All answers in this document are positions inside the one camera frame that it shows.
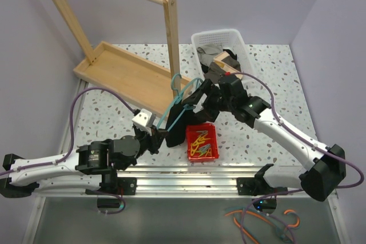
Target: red box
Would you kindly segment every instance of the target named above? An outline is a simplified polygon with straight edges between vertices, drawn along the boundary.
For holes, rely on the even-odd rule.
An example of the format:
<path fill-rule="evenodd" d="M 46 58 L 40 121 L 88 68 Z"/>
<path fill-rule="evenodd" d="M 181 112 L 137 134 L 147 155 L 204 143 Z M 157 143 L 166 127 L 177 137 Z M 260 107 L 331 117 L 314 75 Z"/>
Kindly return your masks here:
<path fill-rule="evenodd" d="M 188 160 L 192 162 L 212 161 L 218 158 L 216 130 L 214 124 L 203 123 L 187 126 Z"/>

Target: speckled table surface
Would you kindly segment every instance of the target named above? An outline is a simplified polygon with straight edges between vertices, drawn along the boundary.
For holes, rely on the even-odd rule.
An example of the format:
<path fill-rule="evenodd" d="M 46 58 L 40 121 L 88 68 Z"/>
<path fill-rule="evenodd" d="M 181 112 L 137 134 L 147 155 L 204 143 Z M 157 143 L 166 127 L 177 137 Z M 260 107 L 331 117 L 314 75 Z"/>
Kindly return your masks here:
<path fill-rule="evenodd" d="M 162 44 L 116 45 L 132 53 L 169 68 L 168 49 Z M 276 110 L 285 119 L 311 137 L 315 130 L 288 45 L 247 45 L 252 55 L 256 75 L 268 84 L 276 96 Z M 180 45 L 181 74 L 199 77 L 193 60 L 192 46 Z M 269 102 L 268 92 L 258 83 L 245 87 L 249 93 Z M 112 95 L 90 91 L 86 94 L 79 116 L 75 145 L 107 138 L 121 138 L 133 134 L 132 114 Z M 220 158 L 213 162 L 190 163 L 187 144 L 167 148 L 163 143 L 160 153 L 144 154 L 138 159 L 141 166 L 263 166 L 276 163 L 281 166 L 300 164 L 280 145 L 264 134 L 237 122 L 232 114 L 221 113 L 215 121 Z"/>

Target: wooden rack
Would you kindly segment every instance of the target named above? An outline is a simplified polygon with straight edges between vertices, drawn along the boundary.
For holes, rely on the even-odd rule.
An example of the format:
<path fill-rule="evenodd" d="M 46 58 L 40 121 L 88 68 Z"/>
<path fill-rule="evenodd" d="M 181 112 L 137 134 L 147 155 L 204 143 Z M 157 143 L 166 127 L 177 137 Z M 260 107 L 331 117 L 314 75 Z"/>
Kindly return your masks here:
<path fill-rule="evenodd" d="M 180 72 L 177 0 L 148 0 L 164 8 L 170 70 L 108 42 L 102 41 L 93 49 L 67 0 L 52 1 L 85 53 L 85 59 L 74 69 L 76 75 L 118 92 L 138 107 L 162 115 L 173 99 L 171 78 Z M 180 90 L 189 81 L 186 77 L 176 77 L 174 85 Z"/>

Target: white plastic basket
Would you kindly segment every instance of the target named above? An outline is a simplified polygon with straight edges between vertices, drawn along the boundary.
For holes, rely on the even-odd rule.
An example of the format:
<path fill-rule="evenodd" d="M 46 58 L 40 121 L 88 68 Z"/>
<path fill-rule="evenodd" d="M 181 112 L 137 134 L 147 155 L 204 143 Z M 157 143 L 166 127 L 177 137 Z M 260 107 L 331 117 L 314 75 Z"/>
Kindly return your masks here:
<path fill-rule="evenodd" d="M 202 78 L 204 78 L 204 72 L 202 71 L 201 63 L 198 58 L 197 48 L 209 43 L 221 45 L 224 49 L 232 50 L 235 54 L 238 55 L 238 61 L 240 63 L 241 71 L 244 73 L 255 75 L 252 65 L 252 59 L 249 57 L 245 43 L 242 40 L 241 34 L 238 30 L 222 29 L 215 31 L 203 31 L 201 33 L 193 34 L 191 40 L 195 53 L 194 58 L 196 59 L 196 63 Z M 244 75 L 244 77 L 242 78 L 242 82 L 246 83 L 249 81 L 253 80 L 250 77 Z"/>

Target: wooden frame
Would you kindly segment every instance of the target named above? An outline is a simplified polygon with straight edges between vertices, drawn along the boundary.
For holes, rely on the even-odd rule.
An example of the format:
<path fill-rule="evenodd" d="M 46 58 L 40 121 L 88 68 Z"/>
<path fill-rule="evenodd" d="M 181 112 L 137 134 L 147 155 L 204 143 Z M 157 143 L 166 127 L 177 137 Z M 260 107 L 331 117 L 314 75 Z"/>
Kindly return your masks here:
<path fill-rule="evenodd" d="M 52 1 L 85 53 L 85 59 L 74 69 L 76 75 L 118 92 L 138 107 L 162 115 L 173 99 L 171 78 L 180 73 L 177 0 L 148 0 L 164 8 L 170 70 L 104 41 L 93 49 L 67 0 Z M 177 77 L 174 85 L 181 90 L 189 81 Z"/>

